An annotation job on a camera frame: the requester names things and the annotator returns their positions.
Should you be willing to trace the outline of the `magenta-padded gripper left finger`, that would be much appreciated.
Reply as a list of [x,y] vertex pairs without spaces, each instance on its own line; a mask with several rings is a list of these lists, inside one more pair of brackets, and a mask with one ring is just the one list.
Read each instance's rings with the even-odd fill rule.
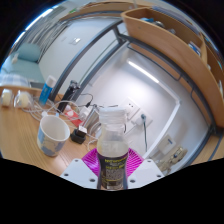
[[75,158],[61,174],[61,177],[78,186],[96,189],[100,165],[97,149],[88,152],[82,159]]

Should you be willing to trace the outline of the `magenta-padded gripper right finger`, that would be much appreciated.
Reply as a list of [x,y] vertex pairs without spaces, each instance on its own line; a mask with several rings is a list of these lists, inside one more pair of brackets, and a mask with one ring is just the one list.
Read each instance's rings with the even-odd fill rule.
[[128,151],[126,162],[127,188],[136,189],[164,177],[152,159],[143,159],[135,150]]

